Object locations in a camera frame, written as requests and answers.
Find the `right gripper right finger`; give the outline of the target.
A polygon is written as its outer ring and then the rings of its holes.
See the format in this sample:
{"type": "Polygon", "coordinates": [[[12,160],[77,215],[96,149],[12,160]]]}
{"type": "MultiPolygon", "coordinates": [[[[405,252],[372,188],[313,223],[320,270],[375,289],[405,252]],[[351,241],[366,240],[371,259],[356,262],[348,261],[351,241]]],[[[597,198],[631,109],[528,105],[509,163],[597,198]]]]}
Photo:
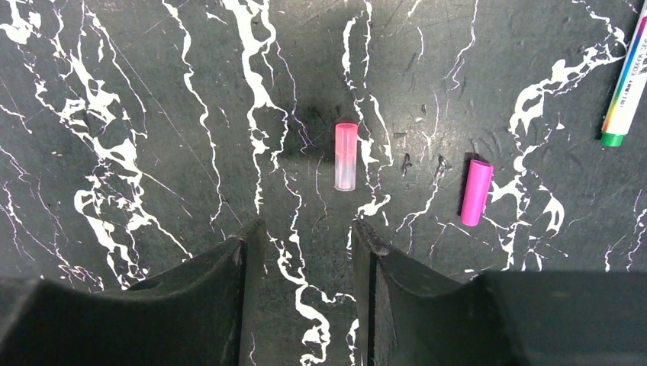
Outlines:
{"type": "Polygon", "coordinates": [[[646,276],[485,271],[461,284],[352,223],[364,365],[644,365],[646,276]]]}

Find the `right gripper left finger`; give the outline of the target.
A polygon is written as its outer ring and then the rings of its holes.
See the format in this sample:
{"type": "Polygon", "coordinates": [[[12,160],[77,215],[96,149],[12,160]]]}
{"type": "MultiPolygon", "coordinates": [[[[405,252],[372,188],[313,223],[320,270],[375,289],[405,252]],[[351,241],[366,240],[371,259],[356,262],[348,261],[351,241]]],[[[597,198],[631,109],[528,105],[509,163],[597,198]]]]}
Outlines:
{"type": "Polygon", "coordinates": [[[266,224],[124,291],[1,280],[3,365],[241,365],[254,349],[266,224]]]}

